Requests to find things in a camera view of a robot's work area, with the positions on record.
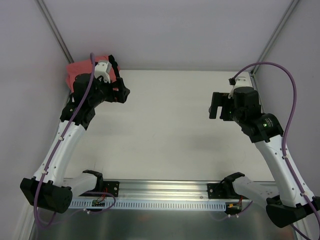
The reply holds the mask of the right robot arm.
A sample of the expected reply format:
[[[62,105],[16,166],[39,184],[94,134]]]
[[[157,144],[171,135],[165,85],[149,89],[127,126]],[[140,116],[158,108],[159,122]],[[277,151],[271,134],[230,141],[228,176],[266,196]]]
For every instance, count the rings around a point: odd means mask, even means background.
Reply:
[[[248,86],[237,87],[231,93],[212,94],[209,118],[237,123],[263,156],[277,186],[272,191],[245,176],[233,173],[222,180],[214,192],[223,192],[228,198],[244,196],[263,209],[269,219],[284,228],[304,219],[320,209],[320,198],[304,184],[297,168],[283,154],[284,131],[278,119],[271,113],[263,113],[258,92]]]

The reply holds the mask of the red t shirt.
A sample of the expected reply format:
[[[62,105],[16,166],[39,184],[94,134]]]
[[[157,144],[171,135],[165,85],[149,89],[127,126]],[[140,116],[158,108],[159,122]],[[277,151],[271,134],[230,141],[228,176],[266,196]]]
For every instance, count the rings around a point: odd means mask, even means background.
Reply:
[[[108,60],[109,60],[109,56],[107,55],[95,57],[95,62],[108,61]],[[74,92],[73,84],[75,82],[76,76],[80,74],[90,74],[92,72],[91,60],[87,59],[87,60],[68,64],[66,66],[66,71],[67,71],[66,84],[69,87],[70,91],[73,93]],[[116,75],[112,68],[109,72],[109,76],[112,82],[116,80]]]

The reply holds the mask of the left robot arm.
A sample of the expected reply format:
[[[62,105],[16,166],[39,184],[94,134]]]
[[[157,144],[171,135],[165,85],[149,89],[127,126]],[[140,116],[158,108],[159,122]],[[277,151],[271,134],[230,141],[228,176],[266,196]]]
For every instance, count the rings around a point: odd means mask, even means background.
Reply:
[[[103,192],[102,173],[84,170],[64,181],[65,173],[75,147],[96,114],[95,108],[103,102],[123,104],[129,94],[113,55],[101,60],[91,57],[89,69],[75,75],[49,152],[33,177],[23,178],[20,183],[31,206],[62,214],[74,197]]]

